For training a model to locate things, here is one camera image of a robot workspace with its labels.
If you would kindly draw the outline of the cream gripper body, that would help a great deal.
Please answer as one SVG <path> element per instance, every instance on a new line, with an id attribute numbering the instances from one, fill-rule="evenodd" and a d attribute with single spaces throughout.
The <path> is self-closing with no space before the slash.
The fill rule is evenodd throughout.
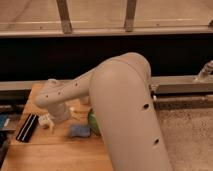
<path id="1" fill-rule="evenodd" d="M 51 105 L 47 108 L 47 111 L 44 119 L 51 126 L 60 124 L 71 117 L 70 109 L 65 103 Z"/>

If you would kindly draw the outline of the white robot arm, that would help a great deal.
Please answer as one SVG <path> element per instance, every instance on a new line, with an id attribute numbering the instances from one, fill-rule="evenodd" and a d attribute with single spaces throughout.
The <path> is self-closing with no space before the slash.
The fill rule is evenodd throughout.
<path id="1" fill-rule="evenodd" d="M 48 80 L 35 104 L 61 122 L 68 113 L 65 102 L 87 96 L 114 171 L 172 171 L 150 82 L 149 62 L 130 52 L 109 58 L 68 83 Z"/>

